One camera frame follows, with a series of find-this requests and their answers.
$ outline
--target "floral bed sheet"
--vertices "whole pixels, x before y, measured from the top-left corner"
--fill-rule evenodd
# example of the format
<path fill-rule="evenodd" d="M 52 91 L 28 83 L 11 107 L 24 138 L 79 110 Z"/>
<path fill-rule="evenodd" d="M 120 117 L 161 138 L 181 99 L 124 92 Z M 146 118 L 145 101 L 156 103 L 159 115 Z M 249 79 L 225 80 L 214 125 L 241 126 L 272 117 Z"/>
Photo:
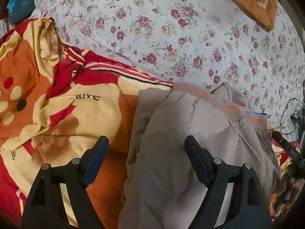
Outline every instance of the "floral bed sheet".
<path fill-rule="evenodd" d="M 215 89 L 226 81 L 277 128 L 303 99 L 305 54 L 279 4 L 266 31 L 231 0 L 35 0 L 66 41 L 156 77 Z M 282 131 L 294 125 L 285 112 Z"/>

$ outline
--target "metal pin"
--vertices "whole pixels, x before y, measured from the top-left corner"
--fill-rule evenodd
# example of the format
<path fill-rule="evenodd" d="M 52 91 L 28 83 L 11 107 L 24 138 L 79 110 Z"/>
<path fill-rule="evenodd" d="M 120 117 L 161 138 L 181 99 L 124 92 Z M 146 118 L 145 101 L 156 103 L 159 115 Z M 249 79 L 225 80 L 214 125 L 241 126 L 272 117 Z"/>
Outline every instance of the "metal pin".
<path fill-rule="evenodd" d="M 48 169 L 49 167 L 50 167 L 49 164 L 44 164 L 44 165 L 41 166 L 41 168 L 44 169 L 44 170 Z"/>
<path fill-rule="evenodd" d="M 252 168 L 252 165 L 249 164 L 249 163 L 245 163 L 245 167 L 246 167 L 247 169 L 251 169 L 251 168 Z"/>
<path fill-rule="evenodd" d="M 72 159 L 72 161 L 71 161 L 72 164 L 79 164 L 79 162 L 80 162 L 80 159 L 79 159 L 79 158 L 74 158 L 74 159 Z"/>
<path fill-rule="evenodd" d="M 222 163 L 222 160 L 220 158 L 214 158 L 214 163 L 216 164 L 221 164 Z"/>

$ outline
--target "blanket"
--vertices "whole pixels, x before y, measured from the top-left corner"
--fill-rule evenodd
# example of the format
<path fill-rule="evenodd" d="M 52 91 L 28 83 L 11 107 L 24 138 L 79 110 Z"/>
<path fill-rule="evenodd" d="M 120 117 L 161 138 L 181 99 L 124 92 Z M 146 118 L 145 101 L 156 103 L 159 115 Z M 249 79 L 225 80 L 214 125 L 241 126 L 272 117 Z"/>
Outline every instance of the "blanket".
<path fill-rule="evenodd" d="M 41 165 L 67 164 L 105 135 L 109 153 L 87 193 L 104 226 L 117 228 L 138 92 L 171 83 L 68 45 L 49 17 L 23 22 L 0 46 L 0 207 L 20 225 Z"/>
<path fill-rule="evenodd" d="M 265 196 L 273 194 L 281 176 L 268 135 L 267 115 L 254 113 L 246 104 L 227 83 L 212 94 L 187 83 L 174 84 L 172 92 L 140 91 L 119 229 L 190 226 L 207 188 L 199 182 L 185 152 L 188 135 L 227 164 L 250 163 Z M 232 186 L 227 186 L 217 221 L 207 223 L 207 228 L 223 224 Z"/>

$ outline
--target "bed sheet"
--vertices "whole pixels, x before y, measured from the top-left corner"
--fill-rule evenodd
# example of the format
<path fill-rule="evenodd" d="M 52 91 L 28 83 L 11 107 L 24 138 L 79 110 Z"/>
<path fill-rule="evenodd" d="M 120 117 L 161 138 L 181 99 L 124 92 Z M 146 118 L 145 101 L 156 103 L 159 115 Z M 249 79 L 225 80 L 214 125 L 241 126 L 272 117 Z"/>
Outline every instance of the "bed sheet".
<path fill-rule="evenodd" d="M 305 54 L 279 4 L 266 31 L 231 0 L 35 0 L 66 41 L 170 81 L 215 89 L 228 82 L 277 128 L 303 99 Z M 292 102 L 283 118 L 298 107 Z"/>

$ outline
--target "blue plastic package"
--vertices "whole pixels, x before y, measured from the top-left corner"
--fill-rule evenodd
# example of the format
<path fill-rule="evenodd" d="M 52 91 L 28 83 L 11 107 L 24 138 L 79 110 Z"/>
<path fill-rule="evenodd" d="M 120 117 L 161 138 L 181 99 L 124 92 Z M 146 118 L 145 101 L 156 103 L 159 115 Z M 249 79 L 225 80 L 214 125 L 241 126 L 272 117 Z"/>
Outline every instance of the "blue plastic package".
<path fill-rule="evenodd" d="M 15 23 L 34 11 L 35 2 L 34 0 L 10 0 L 6 8 L 11 23 Z"/>

